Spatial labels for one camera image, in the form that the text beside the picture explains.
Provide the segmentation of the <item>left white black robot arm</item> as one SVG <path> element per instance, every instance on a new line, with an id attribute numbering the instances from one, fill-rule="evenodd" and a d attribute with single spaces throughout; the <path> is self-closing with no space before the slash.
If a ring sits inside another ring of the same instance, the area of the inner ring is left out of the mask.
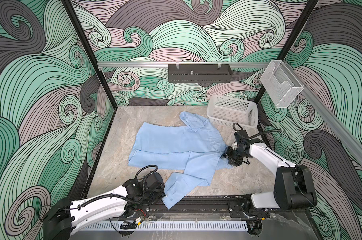
<path id="1" fill-rule="evenodd" d="M 149 207 L 164 196 L 165 183 L 156 170 L 93 198 L 69 201 L 61 199 L 41 218 L 45 240 L 68 240 L 78 231 L 98 222 L 122 218 L 117 232 L 131 232 L 140 226 Z"/>

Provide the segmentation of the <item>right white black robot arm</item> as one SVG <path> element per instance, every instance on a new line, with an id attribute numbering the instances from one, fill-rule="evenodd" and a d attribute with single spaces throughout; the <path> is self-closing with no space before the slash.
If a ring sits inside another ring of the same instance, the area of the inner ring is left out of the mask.
<path id="1" fill-rule="evenodd" d="M 235 143 L 221 156 L 229 165 L 249 165 L 249 158 L 259 160 L 275 176 L 271 192 L 251 194 L 255 209 L 293 210 L 316 207 L 318 203 L 310 169 L 294 164 L 271 150 L 258 137 L 268 132 L 249 136 L 246 130 L 234 129 Z"/>

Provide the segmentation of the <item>light blue long sleeve shirt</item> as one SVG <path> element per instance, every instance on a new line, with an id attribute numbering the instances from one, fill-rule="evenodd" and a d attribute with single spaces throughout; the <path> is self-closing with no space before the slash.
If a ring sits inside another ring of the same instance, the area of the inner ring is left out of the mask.
<path id="1" fill-rule="evenodd" d="M 220 132 L 210 120 L 197 114 L 181 112 L 180 127 L 143 123 L 128 158 L 130 167 L 156 165 L 172 170 L 165 182 L 164 205 L 170 209 L 196 187 L 209 186 L 215 172 L 230 169 Z"/>

